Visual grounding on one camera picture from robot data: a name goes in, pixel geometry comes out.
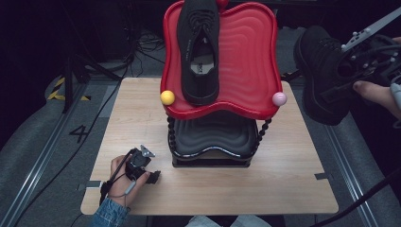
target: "black base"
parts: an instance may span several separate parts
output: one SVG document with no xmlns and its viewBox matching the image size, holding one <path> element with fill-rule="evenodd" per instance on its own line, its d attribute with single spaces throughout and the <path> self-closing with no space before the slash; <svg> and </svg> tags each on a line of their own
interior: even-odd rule
<svg viewBox="0 0 401 227">
<path fill-rule="evenodd" d="M 251 159 L 237 161 L 233 159 L 196 159 L 192 161 L 179 160 L 173 155 L 174 167 L 249 167 Z"/>
</svg>

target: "black sneaker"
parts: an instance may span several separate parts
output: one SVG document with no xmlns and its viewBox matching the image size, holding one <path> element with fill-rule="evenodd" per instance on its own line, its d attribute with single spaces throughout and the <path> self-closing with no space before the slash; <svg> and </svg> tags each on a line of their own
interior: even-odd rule
<svg viewBox="0 0 401 227">
<path fill-rule="evenodd" d="M 352 89 L 355 81 L 387 83 L 389 74 L 394 72 L 389 69 L 395 64 L 386 62 L 392 58 L 394 50 L 389 53 L 376 50 L 392 44 L 395 44 L 392 39 L 376 35 L 342 52 L 341 43 L 322 27 L 308 28 L 294 48 L 295 63 L 305 76 L 303 103 L 306 114 L 322 124 L 338 125 L 356 97 Z"/>
<path fill-rule="evenodd" d="M 218 33 L 216 0 L 185 0 L 177 25 L 183 97 L 207 105 L 218 97 Z"/>
</svg>

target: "black shoe sole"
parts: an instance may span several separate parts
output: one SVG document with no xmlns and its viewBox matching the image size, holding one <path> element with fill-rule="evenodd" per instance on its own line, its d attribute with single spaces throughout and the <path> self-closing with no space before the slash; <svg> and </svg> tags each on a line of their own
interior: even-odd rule
<svg viewBox="0 0 401 227">
<path fill-rule="evenodd" d="M 305 87 L 302 98 L 305 113 L 312 120 L 320 122 L 324 125 L 338 125 L 343 119 L 343 116 L 336 116 L 334 113 L 326 110 L 316 99 L 316 94 L 314 93 L 315 81 L 312 76 L 311 70 L 307 66 L 301 53 L 300 42 L 303 36 L 304 34 L 302 34 L 295 43 L 293 55 L 296 67 L 305 77 Z"/>
</svg>

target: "red tray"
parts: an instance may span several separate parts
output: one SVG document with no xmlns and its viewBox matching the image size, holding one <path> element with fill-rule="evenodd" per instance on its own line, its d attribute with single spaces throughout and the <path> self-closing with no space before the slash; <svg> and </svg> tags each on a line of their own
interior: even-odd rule
<svg viewBox="0 0 401 227">
<path fill-rule="evenodd" d="M 176 119 L 193 119 L 227 110 L 252 119 L 271 119 L 278 111 L 272 97 L 283 91 L 275 59 L 277 24 L 266 6 L 251 2 L 220 11 L 219 86 L 217 100 L 207 106 L 193 106 L 183 98 L 181 58 L 177 23 L 183 1 L 169 7 L 164 18 L 166 65 L 160 93 L 175 95 L 164 106 Z"/>
</svg>

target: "sleeve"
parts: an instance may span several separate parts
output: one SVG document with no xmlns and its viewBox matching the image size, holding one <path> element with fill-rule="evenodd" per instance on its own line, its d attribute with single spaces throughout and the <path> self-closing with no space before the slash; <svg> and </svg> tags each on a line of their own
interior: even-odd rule
<svg viewBox="0 0 401 227">
<path fill-rule="evenodd" d="M 129 213 L 126 208 L 106 198 L 95 212 L 90 227 L 118 227 L 121 226 Z"/>
</svg>

